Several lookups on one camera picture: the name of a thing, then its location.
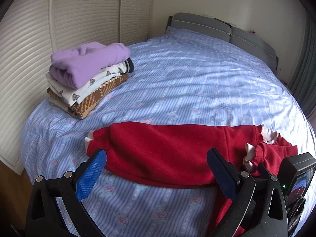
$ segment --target red garment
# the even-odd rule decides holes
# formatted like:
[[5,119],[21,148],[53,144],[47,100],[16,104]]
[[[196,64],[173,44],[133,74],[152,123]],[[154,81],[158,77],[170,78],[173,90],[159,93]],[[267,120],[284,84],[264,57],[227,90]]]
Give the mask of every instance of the red garment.
[[[97,148],[107,153],[105,168],[128,180],[171,188],[195,188],[216,183],[206,162],[210,148],[239,170],[246,156],[246,142],[255,146],[257,166],[263,163],[277,175],[284,157],[297,155],[297,147],[279,136],[274,144],[263,143],[261,126],[236,127],[204,125],[158,126],[138,122],[112,124],[93,132],[87,155]],[[216,201],[211,229],[228,210],[231,201]]]

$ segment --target wooden floor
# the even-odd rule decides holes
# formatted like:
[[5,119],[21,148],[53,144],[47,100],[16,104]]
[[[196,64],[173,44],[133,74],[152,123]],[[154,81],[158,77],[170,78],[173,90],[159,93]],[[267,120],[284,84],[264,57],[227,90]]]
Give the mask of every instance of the wooden floor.
[[24,170],[14,173],[0,162],[0,213],[16,228],[25,229],[25,218],[32,184]]

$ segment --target sunlit bed sheet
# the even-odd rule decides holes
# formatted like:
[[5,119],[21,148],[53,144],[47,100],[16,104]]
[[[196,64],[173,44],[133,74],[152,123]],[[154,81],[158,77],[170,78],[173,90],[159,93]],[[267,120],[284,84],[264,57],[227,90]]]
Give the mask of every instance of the sunlit bed sheet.
[[[129,47],[135,72],[84,120],[44,99],[27,120],[21,149],[27,173],[58,178],[88,158],[84,137],[112,123],[260,125],[280,132],[299,153],[315,156],[315,135],[295,99],[258,58],[240,48],[188,30],[169,29]],[[316,196],[306,194],[306,221]],[[140,185],[104,170],[87,211],[107,237],[204,236],[215,201],[213,188],[168,189]],[[59,201],[72,233],[72,222]]]

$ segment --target gray curtain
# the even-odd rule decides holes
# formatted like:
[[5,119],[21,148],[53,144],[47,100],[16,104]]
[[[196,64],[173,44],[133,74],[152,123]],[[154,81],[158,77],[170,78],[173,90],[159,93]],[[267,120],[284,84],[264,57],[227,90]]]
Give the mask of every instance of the gray curtain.
[[316,23],[308,12],[303,49],[289,88],[308,116],[316,107]]

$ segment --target purple sweater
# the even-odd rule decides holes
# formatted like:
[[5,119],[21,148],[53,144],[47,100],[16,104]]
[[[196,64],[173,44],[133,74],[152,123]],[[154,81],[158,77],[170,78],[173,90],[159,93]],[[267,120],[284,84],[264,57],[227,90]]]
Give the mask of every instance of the purple sweater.
[[74,89],[84,86],[101,68],[125,61],[131,55],[122,43],[108,46],[99,42],[82,44],[51,55],[49,73],[58,82]]

